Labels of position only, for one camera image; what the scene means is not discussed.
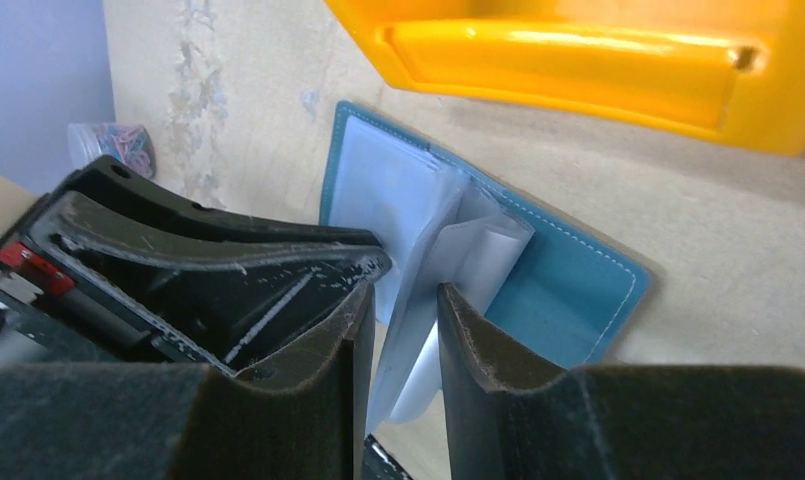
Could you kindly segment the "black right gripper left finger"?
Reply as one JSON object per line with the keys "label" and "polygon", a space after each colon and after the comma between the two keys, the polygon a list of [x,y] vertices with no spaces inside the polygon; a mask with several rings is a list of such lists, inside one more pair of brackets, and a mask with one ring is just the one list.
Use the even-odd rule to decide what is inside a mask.
{"label": "black right gripper left finger", "polygon": [[0,479],[357,479],[374,331],[361,285],[234,378],[196,363],[0,367]]}

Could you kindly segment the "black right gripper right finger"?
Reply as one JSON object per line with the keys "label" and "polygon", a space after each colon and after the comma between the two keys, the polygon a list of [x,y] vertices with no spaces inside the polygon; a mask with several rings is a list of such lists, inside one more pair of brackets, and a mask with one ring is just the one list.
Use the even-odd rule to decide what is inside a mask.
{"label": "black right gripper right finger", "polygon": [[805,479],[805,370],[561,368],[438,289],[455,479]]}

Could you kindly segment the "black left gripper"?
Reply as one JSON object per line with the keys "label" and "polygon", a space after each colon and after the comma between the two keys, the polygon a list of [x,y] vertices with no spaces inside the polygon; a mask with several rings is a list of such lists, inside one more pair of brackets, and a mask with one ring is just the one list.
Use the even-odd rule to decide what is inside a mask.
{"label": "black left gripper", "polygon": [[389,266],[368,230],[204,207],[103,155],[0,238],[0,297],[16,330],[76,361],[236,374]]}

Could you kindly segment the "blue leather card holder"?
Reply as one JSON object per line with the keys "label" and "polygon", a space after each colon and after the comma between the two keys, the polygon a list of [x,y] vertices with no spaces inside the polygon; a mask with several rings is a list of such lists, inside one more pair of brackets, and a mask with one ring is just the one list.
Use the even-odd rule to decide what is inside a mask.
{"label": "blue leather card holder", "polygon": [[610,242],[348,101],[336,107],[320,221],[371,231],[391,261],[375,284],[387,331],[368,432],[417,419],[440,389],[440,284],[569,368],[604,356],[652,282]]}

